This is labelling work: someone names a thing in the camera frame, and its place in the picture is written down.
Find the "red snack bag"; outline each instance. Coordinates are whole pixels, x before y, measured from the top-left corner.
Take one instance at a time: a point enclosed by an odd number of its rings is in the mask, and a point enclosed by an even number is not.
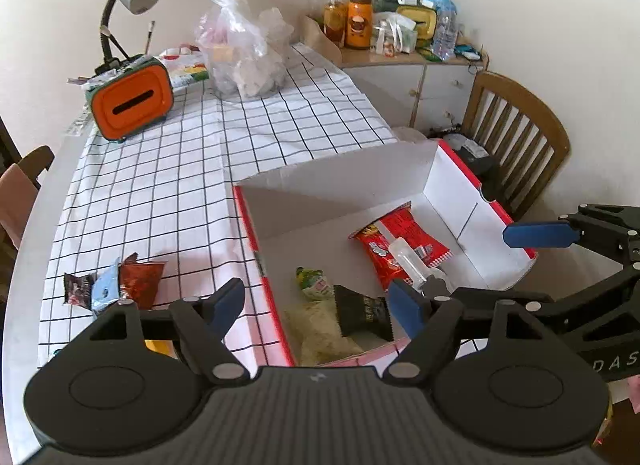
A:
[[[428,267],[437,267],[452,255],[447,247],[415,222],[411,202],[402,204],[349,237],[362,242],[385,291],[393,279],[409,280],[409,276],[389,253],[389,243],[394,239],[404,238]]]

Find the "brown chair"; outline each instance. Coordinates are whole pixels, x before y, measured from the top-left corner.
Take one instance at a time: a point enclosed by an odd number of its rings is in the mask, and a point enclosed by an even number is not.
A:
[[[482,119],[481,109],[486,109]],[[498,162],[502,196],[498,201],[516,221],[569,154],[569,138],[553,111],[515,80],[497,73],[476,76],[462,134],[484,146]]]
[[[30,152],[11,165],[0,176],[0,225],[9,235],[16,249],[20,248],[31,209],[40,185],[38,175],[51,167],[54,156],[48,146]]]

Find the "white tablecloth with black grid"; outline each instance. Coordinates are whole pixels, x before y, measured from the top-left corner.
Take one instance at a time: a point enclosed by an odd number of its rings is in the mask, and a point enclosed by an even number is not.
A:
[[[208,81],[176,90],[164,122],[124,143],[94,128],[68,190],[51,249],[38,365],[82,331],[91,312],[63,304],[63,274],[84,275],[138,252],[165,261],[157,307],[207,296],[231,277],[247,286],[225,344],[252,372],[284,363],[232,186],[285,164],[396,141],[351,79],[303,45],[283,89],[221,100]]]

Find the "cabinet drawer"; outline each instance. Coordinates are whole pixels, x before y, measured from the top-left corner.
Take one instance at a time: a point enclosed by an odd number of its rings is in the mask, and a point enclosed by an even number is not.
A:
[[[344,72],[390,127],[409,124],[422,77],[421,65],[365,66]]]
[[[466,98],[474,84],[475,67],[430,65],[420,98]]]
[[[466,102],[452,98],[422,98],[418,104],[415,128],[428,134],[431,129],[441,130],[453,124],[461,124],[465,116]]]

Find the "cardboard box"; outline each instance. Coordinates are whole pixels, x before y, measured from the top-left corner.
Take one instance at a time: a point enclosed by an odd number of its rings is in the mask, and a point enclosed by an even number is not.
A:
[[[334,285],[370,297],[384,295],[362,244],[348,236],[406,201],[420,226],[453,253],[440,267],[454,286],[508,289],[518,282],[536,254],[504,244],[502,230],[511,219],[496,202],[484,201],[479,187],[442,140],[365,148],[239,182],[236,200],[262,269],[281,362],[294,365],[300,351],[282,315],[306,302],[296,285],[296,267],[323,270]],[[337,364],[395,358],[407,340],[393,322],[394,343],[355,334],[366,353]]]

